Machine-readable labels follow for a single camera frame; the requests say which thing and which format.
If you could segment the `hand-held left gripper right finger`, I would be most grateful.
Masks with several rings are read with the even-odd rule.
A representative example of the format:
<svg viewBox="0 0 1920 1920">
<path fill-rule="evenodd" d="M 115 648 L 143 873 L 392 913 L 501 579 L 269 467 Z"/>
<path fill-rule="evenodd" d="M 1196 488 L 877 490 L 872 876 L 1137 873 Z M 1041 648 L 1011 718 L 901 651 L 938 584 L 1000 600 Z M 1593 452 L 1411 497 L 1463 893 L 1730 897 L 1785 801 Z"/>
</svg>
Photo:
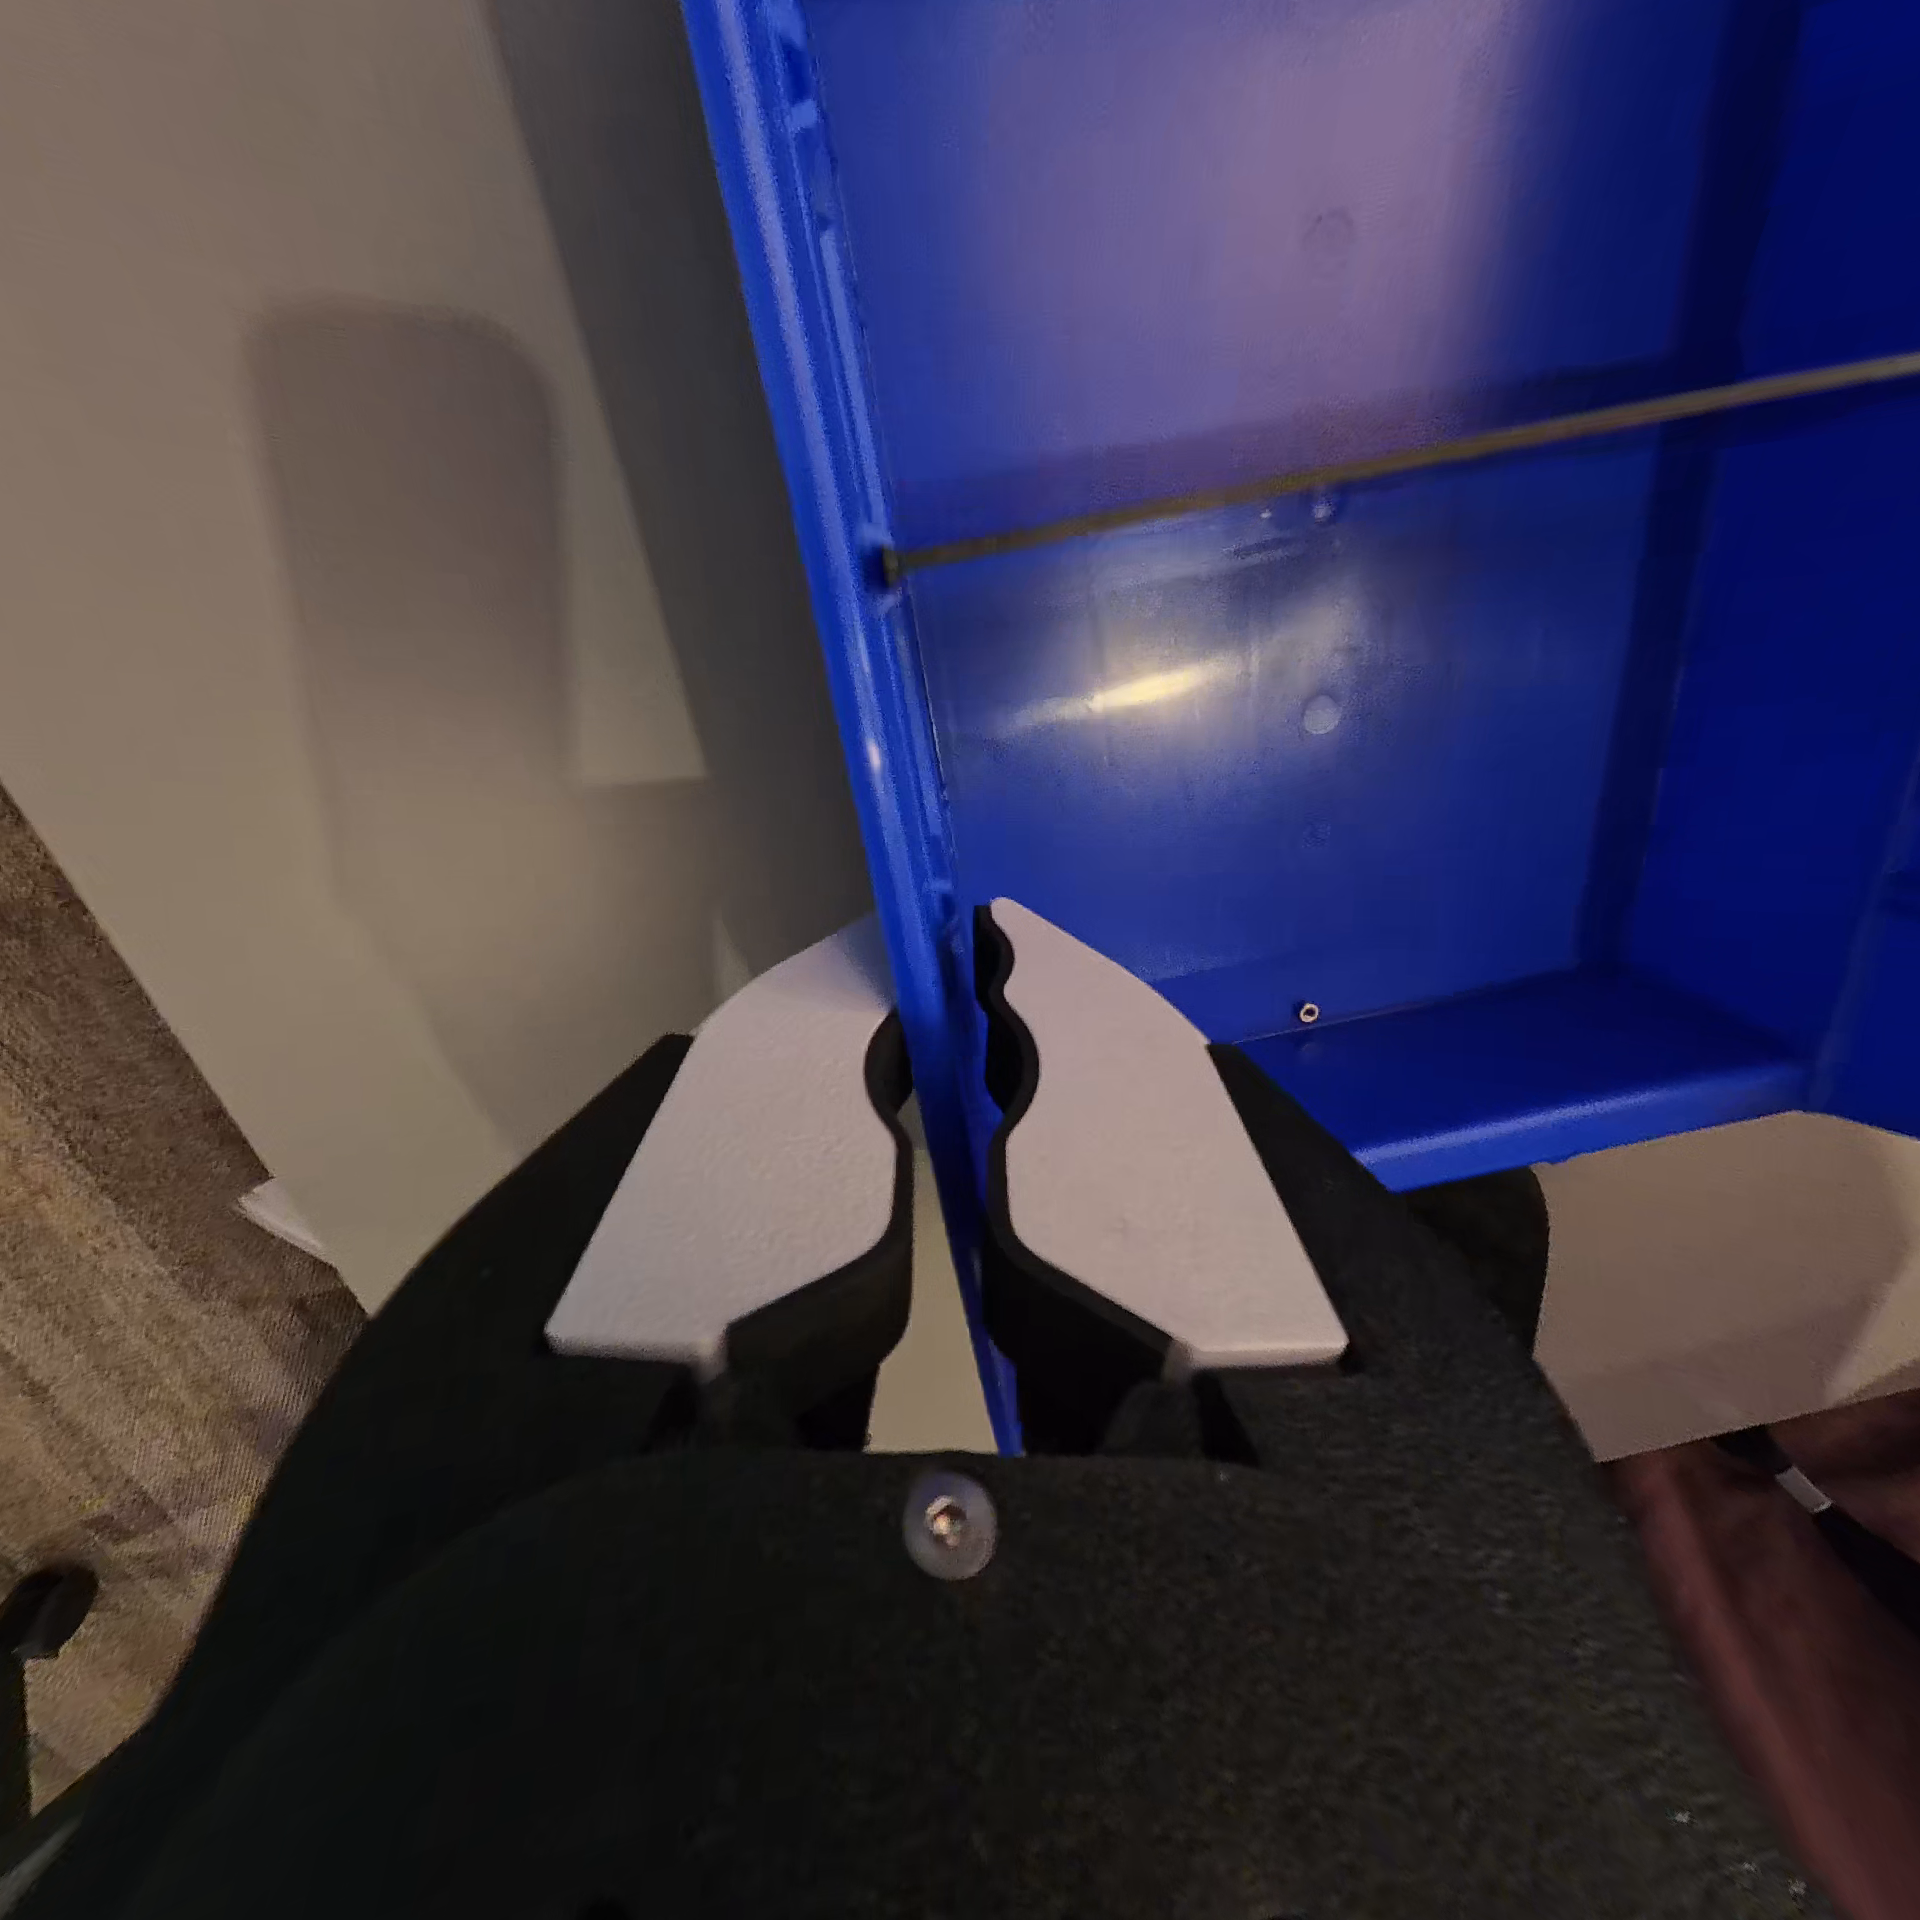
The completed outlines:
<svg viewBox="0 0 1920 1920">
<path fill-rule="evenodd" d="M 981 1305 L 1026 1454 L 1100 1452 L 1139 1390 L 1349 1357 L 1199 1025 L 1008 897 L 977 910 L 977 1004 Z"/>
</svg>

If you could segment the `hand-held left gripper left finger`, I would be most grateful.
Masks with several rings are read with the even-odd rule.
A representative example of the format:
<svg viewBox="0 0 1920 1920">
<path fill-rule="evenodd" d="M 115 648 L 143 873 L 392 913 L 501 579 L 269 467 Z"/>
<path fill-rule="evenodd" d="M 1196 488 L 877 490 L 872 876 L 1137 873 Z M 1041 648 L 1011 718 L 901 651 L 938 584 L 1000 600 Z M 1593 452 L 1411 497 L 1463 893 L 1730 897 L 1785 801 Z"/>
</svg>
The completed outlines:
<svg viewBox="0 0 1920 1920">
<path fill-rule="evenodd" d="M 915 1296 L 912 1067 L 875 916 L 783 960 L 693 1033 L 544 1323 L 804 1446 L 872 1442 Z"/>
</svg>

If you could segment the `blue divided parts bin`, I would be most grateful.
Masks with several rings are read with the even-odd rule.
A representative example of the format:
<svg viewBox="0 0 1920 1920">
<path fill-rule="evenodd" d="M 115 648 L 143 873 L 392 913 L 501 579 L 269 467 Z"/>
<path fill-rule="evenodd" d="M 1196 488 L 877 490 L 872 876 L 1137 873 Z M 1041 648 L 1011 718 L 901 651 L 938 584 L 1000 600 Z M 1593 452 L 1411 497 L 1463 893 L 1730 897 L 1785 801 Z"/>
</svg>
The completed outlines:
<svg viewBox="0 0 1920 1920">
<path fill-rule="evenodd" d="M 1916 5 L 683 18 L 1007 1446 L 995 898 L 1396 1188 L 1916 1136 L 1916 379 L 869 573 L 1916 353 Z"/>
</svg>

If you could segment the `dark bin divider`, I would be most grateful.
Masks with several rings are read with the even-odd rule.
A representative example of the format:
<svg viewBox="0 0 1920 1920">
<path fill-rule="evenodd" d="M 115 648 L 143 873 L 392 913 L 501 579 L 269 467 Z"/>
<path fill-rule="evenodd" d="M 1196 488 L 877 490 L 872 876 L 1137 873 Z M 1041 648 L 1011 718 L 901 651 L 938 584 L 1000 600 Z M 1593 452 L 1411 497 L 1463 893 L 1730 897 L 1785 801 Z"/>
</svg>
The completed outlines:
<svg viewBox="0 0 1920 1920">
<path fill-rule="evenodd" d="M 1228 512 L 1284 497 L 1320 497 L 1416 473 L 1514 460 L 1585 441 L 1605 441 L 1666 425 L 1692 425 L 1722 416 L 1776 410 L 1803 400 L 1826 400 L 1913 381 L 1917 353 L 1863 357 L 1847 363 L 1749 376 L 1709 389 L 1671 390 L 1644 400 L 1621 400 L 1585 411 L 1538 421 L 1484 427 L 1473 434 L 1359 454 L 1343 461 L 1311 465 L 1241 477 L 1219 488 L 1193 488 L 1147 497 L 1111 507 L 1041 520 L 987 536 L 949 537 L 923 545 L 875 545 L 869 573 L 882 589 L 898 588 L 909 573 L 1000 561 L 1083 537 L 1107 537 L 1139 526 Z"/>
</svg>

